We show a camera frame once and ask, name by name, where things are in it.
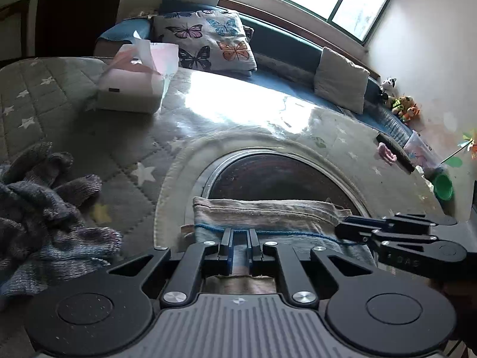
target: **door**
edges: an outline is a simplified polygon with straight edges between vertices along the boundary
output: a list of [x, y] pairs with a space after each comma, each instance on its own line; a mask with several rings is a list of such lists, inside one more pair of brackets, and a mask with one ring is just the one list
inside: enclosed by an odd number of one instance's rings
[[92, 56], [118, 6], [119, 0], [38, 0], [36, 56]]

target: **orange plush toy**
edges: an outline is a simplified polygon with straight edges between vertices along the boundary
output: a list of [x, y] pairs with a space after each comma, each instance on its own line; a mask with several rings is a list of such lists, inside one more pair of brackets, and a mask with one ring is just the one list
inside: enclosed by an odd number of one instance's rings
[[407, 124], [414, 117], [417, 117], [420, 112], [421, 112], [421, 110], [417, 107], [417, 105], [411, 106], [409, 109], [407, 109], [406, 114], [404, 114], [401, 117], [401, 120], [402, 120], [403, 123]]

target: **green window frame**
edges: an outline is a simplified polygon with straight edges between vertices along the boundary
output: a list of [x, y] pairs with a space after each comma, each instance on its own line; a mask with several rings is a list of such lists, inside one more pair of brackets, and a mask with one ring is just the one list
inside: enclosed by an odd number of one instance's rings
[[317, 14], [316, 12], [313, 12], [312, 10], [304, 7], [303, 5], [300, 5], [298, 3], [295, 3], [294, 1], [292, 0], [283, 0], [291, 5], [294, 5], [295, 7], [297, 8], [300, 8], [302, 10], [304, 10], [305, 12], [309, 13], [310, 15], [312, 16], [315, 16], [317, 17], [318, 19], [320, 20], [323, 20], [325, 21], [326, 23], [330, 24], [331, 26], [335, 27], [337, 30], [343, 32], [345, 35], [349, 36], [350, 38], [352, 38], [354, 41], [356, 41], [357, 43], [361, 44], [362, 46], [364, 44], [366, 44], [366, 42], [368, 42], [369, 38], [371, 37], [371, 35], [373, 34], [373, 31], [375, 30], [375, 28], [377, 27], [377, 24], [379, 23], [379, 20], [381, 19], [382, 17], [382, 14], [384, 13], [387, 5], [389, 4], [389, 1], [390, 0], [385, 0], [385, 2], [383, 3], [383, 5], [381, 6], [381, 9], [379, 10], [378, 14], [376, 15], [374, 21], [373, 21], [373, 24], [369, 27], [368, 29], [368, 32], [366, 33], [366, 35], [364, 36], [363, 40], [357, 38], [355, 35], [351, 34], [350, 32], [348, 32], [347, 30], [345, 30], [344, 28], [342, 28], [341, 26], [337, 25], [336, 23], [333, 22], [333, 19], [336, 15], [336, 12], [338, 11], [341, 3], [343, 2], [343, 0], [338, 0], [330, 14], [330, 17], [328, 19], [324, 18], [323, 16]]

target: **metal bolt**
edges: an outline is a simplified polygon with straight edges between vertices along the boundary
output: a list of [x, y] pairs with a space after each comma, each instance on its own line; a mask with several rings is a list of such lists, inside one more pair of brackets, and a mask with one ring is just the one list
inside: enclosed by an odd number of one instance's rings
[[308, 291], [299, 291], [293, 294], [292, 298], [296, 302], [308, 304], [316, 300], [316, 295]]
[[187, 299], [187, 295], [183, 292], [172, 291], [164, 294], [162, 298], [168, 303], [182, 303]]

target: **green bowl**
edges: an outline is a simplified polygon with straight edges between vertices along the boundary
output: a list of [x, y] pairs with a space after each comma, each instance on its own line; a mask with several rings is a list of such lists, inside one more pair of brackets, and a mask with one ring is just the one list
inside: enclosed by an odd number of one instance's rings
[[434, 185], [434, 194], [440, 200], [447, 201], [452, 198], [452, 194], [454, 193], [454, 190], [452, 188], [452, 181], [446, 174], [438, 174], [433, 179], [432, 184]]

